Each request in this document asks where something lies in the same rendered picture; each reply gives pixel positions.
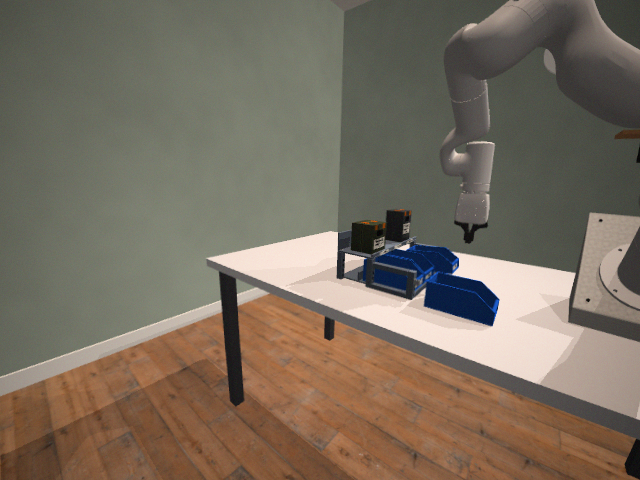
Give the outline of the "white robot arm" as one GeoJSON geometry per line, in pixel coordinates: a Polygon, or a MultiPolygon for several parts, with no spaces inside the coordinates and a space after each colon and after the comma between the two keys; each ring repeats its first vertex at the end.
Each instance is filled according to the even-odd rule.
{"type": "MultiPolygon", "coordinates": [[[[445,175],[463,177],[465,192],[490,187],[495,144],[472,142],[464,154],[455,152],[489,131],[486,80],[537,47],[553,55],[557,85],[569,99],[608,123],[640,128],[640,50],[607,27],[594,0],[509,0],[461,28],[444,52],[456,128],[441,146],[440,162],[445,175]]],[[[599,276],[612,297],[640,311],[640,227],[631,244],[603,258],[599,276]]]]}

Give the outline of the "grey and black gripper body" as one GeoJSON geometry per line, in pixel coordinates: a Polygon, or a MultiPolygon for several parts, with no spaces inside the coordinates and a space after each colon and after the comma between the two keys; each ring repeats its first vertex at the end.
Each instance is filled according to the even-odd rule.
{"type": "Polygon", "coordinates": [[[460,193],[455,221],[470,224],[485,224],[489,213],[489,195],[487,193],[460,193]]]}

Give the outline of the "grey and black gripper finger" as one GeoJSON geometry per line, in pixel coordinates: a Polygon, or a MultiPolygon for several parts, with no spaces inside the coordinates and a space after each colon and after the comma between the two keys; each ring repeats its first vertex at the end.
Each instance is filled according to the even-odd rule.
{"type": "Polygon", "coordinates": [[[469,232],[469,236],[468,236],[468,244],[471,243],[471,241],[474,240],[474,233],[475,231],[477,231],[479,228],[487,228],[488,227],[488,222],[486,222],[485,224],[482,225],[478,225],[478,224],[473,224],[472,225],[472,229],[469,232]]]}
{"type": "Polygon", "coordinates": [[[464,240],[465,240],[465,243],[468,243],[468,236],[469,236],[469,232],[470,232],[469,231],[469,223],[461,223],[461,222],[454,221],[454,224],[456,224],[458,226],[461,226],[462,229],[465,231],[464,232],[464,240]],[[467,224],[468,224],[468,228],[467,228],[467,224]]]}

